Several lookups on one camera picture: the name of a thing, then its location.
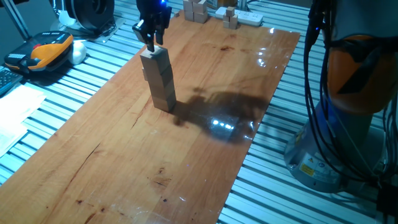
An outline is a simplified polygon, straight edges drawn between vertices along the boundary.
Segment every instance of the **wooden block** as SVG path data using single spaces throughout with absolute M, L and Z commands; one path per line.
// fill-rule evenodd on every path
M 193 12 L 193 2 L 189 0 L 183 0 L 182 3 L 185 12 Z
M 166 100 L 174 91 L 174 81 L 171 80 L 166 86 L 158 86 L 149 84 L 150 94 L 161 100 Z
M 207 21 L 207 19 L 208 19 L 207 10 L 205 11 L 204 14 L 200 14 L 200 13 L 195 13 L 194 12 L 194 19 L 195 19 L 195 22 L 204 24 Z
M 233 17 L 235 15 L 235 8 L 231 6 L 226 8 L 225 14 L 226 16 Z
M 165 87 L 173 80 L 173 70 L 171 65 L 168 66 L 160 75 L 149 74 L 148 71 L 146 71 L 146 74 L 150 86 L 154 85 L 154 86 Z
M 147 74 L 146 74 L 146 72 L 145 72 L 144 67 L 142 68 L 142 72 L 143 72 L 143 74 L 144 74 L 144 80 L 145 80 L 145 81 L 148 81 L 148 77 L 147 77 Z
M 152 101 L 154 102 L 154 107 L 166 112 L 171 111 L 177 103 L 175 92 L 173 92 L 166 100 L 152 97 Z
M 184 11 L 184 15 L 185 15 L 185 20 L 186 21 L 192 21 L 193 22 L 193 18 L 194 18 L 193 12 Z
M 229 22 L 223 21 L 224 28 L 229 28 Z
M 169 52 L 163 47 L 155 46 L 155 52 L 145 49 L 140 56 L 148 78 L 149 76 L 160 75 L 170 66 Z
M 193 13 L 204 14 L 207 11 L 207 0 L 201 0 L 198 3 L 193 2 Z
M 229 16 L 226 16 L 226 13 L 224 13 L 224 15 L 223 15 L 223 21 L 225 21 L 225 22 L 229 22 Z
M 238 26 L 238 15 L 229 18 L 229 28 L 236 29 Z

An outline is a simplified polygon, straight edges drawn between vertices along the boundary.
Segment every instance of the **power strip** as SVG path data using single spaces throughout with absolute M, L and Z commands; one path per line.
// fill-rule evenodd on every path
M 220 7 L 216 11 L 216 18 L 223 19 L 223 15 L 226 12 L 226 7 Z M 238 23 L 245 24 L 249 26 L 258 27 L 262 23 L 262 15 L 252 13 L 252 12 L 245 12 L 235 9 L 235 14 L 238 15 Z

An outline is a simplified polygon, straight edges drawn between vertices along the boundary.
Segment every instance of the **white mouse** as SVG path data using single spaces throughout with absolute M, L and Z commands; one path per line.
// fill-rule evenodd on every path
M 86 46 L 78 41 L 73 43 L 73 53 L 70 54 L 69 61 L 74 65 L 80 64 L 85 58 L 87 54 Z

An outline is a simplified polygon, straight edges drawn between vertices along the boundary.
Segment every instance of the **yellow label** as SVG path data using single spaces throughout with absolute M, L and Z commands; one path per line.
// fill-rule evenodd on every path
M 314 170 L 305 164 L 301 164 L 300 170 L 303 171 L 304 173 L 310 175 L 311 177 L 313 176 Z

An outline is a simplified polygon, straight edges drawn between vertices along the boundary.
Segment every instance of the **warning label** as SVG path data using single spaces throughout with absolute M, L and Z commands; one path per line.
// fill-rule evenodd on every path
M 340 177 L 328 164 L 308 153 L 305 154 L 300 170 L 314 179 L 332 184 Z

